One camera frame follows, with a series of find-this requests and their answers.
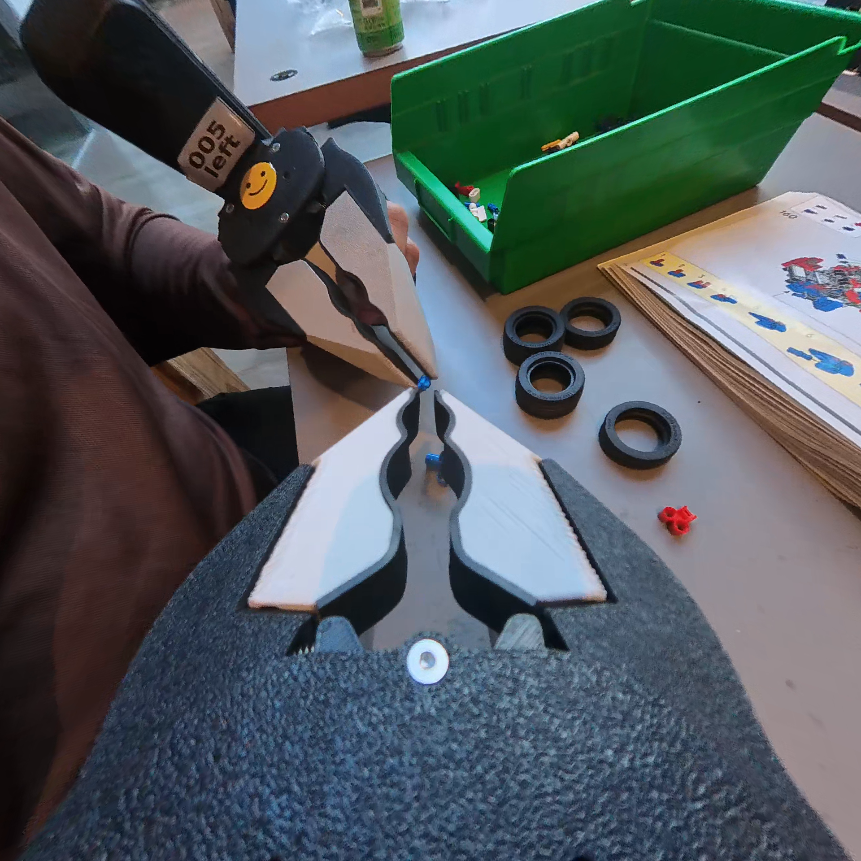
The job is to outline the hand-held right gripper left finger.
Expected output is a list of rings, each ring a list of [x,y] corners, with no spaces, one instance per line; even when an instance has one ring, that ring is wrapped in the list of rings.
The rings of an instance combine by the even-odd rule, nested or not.
[[[420,396],[408,389],[323,452],[247,598],[250,609],[345,617],[368,630],[406,583],[396,499],[412,475]]]

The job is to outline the green plastic bin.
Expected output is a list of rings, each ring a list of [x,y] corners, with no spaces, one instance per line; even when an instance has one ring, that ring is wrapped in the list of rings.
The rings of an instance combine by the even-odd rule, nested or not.
[[[590,4],[396,75],[396,173],[509,294],[759,184],[859,38],[808,4]],[[494,233],[457,181],[500,205]]]

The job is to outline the open instruction booklet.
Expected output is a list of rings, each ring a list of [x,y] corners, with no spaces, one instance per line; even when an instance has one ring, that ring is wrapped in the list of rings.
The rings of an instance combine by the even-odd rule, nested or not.
[[[840,500],[860,505],[860,214],[788,192],[599,264]]]

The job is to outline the light wooden box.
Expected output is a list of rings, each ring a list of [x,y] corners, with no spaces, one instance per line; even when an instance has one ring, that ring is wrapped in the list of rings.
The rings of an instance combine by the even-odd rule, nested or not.
[[[150,367],[154,376],[182,401],[197,405],[221,393],[250,388],[210,349],[198,349]]]

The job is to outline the grey desk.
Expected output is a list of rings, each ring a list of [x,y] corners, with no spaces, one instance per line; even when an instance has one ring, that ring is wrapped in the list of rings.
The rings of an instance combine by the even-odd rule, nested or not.
[[[699,604],[744,683],[792,779],[845,849],[859,859],[859,518],[778,446],[607,282],[597,264],[692,230],[791,190],[822,193],[859,210],[859,133],[808,118],[752,191],[723,201],[570,270],[501,296],[461,272],[395,175],[387,125],[314,132],[365,162],[412,221],[421,251],[417,285],[436,344],[436,385],[580,484],[659,554]],[[574,351],[586,372],[571,415],[524,414],[504,358],[504,321],[523,306],[556,309],[575,296],[621,311],[613,344]],[[683,444],[663,468],[610,461],[597,442],[609,408],[630,400],[664,407]],[[697,515],[674,537],[667,506]]]

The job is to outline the person's left hand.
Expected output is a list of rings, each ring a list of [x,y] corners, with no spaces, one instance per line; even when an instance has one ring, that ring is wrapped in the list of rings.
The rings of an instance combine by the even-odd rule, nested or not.
[[[392,200],[387,201],[387,213],[393,239],[408,264],[412,278],[416,280],[420,250],[409,235],[410,221],[407,213],[402,206]]]

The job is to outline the green drink can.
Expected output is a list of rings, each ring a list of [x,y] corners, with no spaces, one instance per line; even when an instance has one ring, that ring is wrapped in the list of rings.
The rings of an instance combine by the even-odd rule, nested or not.
[[[400,1],[350,1],[358,47],[366,58],[389,55],[402,48],[404,24]]]

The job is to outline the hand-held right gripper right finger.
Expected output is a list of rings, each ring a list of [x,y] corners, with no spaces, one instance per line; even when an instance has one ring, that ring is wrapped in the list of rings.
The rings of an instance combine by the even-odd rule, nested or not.
[[[530,614],[603,604],[608,589],[542,468],[542,459],[450,393],[434,393],[440,471],[457,497],[449,582],[458,604],[495,633]]]

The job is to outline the pile of small toy parts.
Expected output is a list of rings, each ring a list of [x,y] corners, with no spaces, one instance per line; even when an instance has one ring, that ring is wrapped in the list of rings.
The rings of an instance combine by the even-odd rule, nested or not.
[[[470,183],[455,182],[452,192],[460,204],[490,233],[496,231],[500,218],[500,205],[492,201],[481,189]]]

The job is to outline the person's left forearm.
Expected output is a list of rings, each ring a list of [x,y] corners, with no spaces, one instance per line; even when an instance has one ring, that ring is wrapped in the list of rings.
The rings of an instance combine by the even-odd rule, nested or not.
[[[90,238],[78,274],[148,366],[200,348],[298,346],[302,337],[270,322],[240,296],[213,234],[127,203],[93,183],[86,196]]]

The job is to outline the person's black trousers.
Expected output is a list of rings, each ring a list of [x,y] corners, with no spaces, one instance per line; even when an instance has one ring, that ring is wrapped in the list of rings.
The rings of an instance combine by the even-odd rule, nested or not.
[[[220,393],[197,408],[239,447],[262,501],[300,464],[292,388]]]

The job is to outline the white long table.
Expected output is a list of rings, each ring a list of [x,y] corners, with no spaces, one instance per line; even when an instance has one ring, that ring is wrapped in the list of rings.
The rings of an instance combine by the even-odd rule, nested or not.
[[[403,2],[404,41],[362,55],[347,2],[238,2],[233,90],[264,125],[316,126],[391,102],[392,78],[512,30],[582,8],[586,1]],[[272,82],[277,70],[298,75]]]

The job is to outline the black toy tire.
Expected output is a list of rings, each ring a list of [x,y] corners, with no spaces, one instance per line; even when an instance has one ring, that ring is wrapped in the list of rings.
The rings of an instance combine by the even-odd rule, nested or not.
[[[585,371],[576,359],[559,351],[543,351],[520,365],[515,398],[533,417],[564,417],[578,406],[585,382]]]
[[[560,350],[564,340],[565,322],[550,307],[521,307],[504,324],[503,351],[517,366],[536,354]]]
[[[651,450],[640,450],[625,443],[617,432],[622,421],[637,421],[651,427],[658,445]],[[669,462],[682,444],[682,431],[678,421],[666,409],[645,401],[628,401],[612,407],[604,417],[598,431],[598,443],[604,454],[625,468],[646,470]]]
[[[598,297],[584,296],[569,301],[561,309],[565,323],[565,342],[578,350],[598,350],[613,342],[621,324],[616,305]],[[598,329],[576,326],[576,318],[588,317],[602,324]]]

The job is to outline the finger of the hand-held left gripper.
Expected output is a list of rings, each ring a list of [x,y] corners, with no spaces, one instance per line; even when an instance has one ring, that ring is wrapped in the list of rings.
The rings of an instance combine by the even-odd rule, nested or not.
[[[436,350],[404,254],[385,239],[350,191],[326,209],[320,245],[348,283],[361,286],[368,303],[384,318],[388,341],[408,366],[437,378]]]
[[[308,343],[382,381],[417,386],[404,361],[357,321],[324,270],[305,260],[283,264],[266,288]]]

